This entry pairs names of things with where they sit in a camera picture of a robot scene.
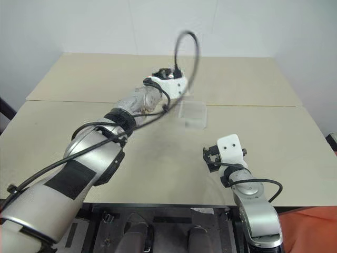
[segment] black tape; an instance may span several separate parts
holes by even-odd
[[[112,120],[118,124],[127,136],[130,136],[133,132],[133,129],[137,126],[135,119],[127,111],[121,108],[112,108],[112,110],[104,116],[106,119]]]
[[[75,160],[70,160],[58,174],[44,185],[71,199],[76,199],[95,175],[96,172],[88,167]]]
[[[70,227],[69,235],[67,238],[67,242],[65,243],[65,248],[70,248],[72,246],[74,236],[76,233],[78,223],[74,222],[72,223],[72,226]]]
[[[191,217],[167,217],[167,216],[155,216],[153,217],[154,223],[182,223],[191,224]]]
[[[251,173],[249,171],[249,169],[246,169],[242,164],[234,164],[236,166],[240,166],[242,167],[242,169],[239,169],[237,167],[231,167],[231,166],[228,166],[225,171],[223,172],[223,176],[220,177],[220,181],[222,183],[223,186],[225,186],[226,188],[227,187],[230,187],[230,175],[235,172],[235,171],[238,171],[238,170],[247,170],[249,173]]]

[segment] white wall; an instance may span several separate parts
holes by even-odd
[[[15,109],[61,52],[275,57],[324,134],[337,131],[335,0],[0,0],[0,94]],[[192,53],[189,44],[184,53]]]

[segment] orange cloth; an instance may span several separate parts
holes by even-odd
[[[336,253],[337,207],[313,207],[280,215],[287,253]]]

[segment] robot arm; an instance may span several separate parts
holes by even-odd
[[[220,138],[217,145],[204,149],[204,160],[210,172],[219,171],[222,184],[232,188],[250,252],[282,253],[282,229],[277,212],[270,204],[277,195],[268,202],[262,180],[256,179],[256,182],[252,182],[255,178],[243,160],[244,155],[246,150],[241,148],[236,134]],[[211,156],[216,156],[215,162],[211,161]]]
[[[115,141],[70,160],[52,175],[24,190],[2,211],[4,253],[51,250],[51,245],[60,241],[67,231],[90,188],[107,183],[118,169],[125,156],[123,147],[127,138],[146,118],[134,116],[152,112],[162,98],[161,89],[165,90],[165,85],[179,82],[182,89],[187,85],[185,77],[166,79],[160,73],[148,77],[144,84],[146,82],[155,82],[160,88],[137,88],[129,97],[118,101],[97,121],[117,126],[97,123],[85,128],[68,145],[64,157],[118,135]]]

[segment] table surface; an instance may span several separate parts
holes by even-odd
[[[72,132],[96,120],[110,103],[27,101],[0,136],[0,195],[60,159]],[[238,134],[257,178],[281,182],[275,206],[337,205],[337,158],[303,107],[208,106],[204,130],[191,130],[173,112],[129,138],[126,156],[109,183],[93,187],[85,202],[234,205],[203,147]],[[265,184],[270,197],[275,186]]]
[[[66,53],[27,97],[28,100],[117,102],[171,56]],[[180,57],[189,77],[192,57]],[[193,99],[207,105],[301,106],[274,59],[202,57]]]

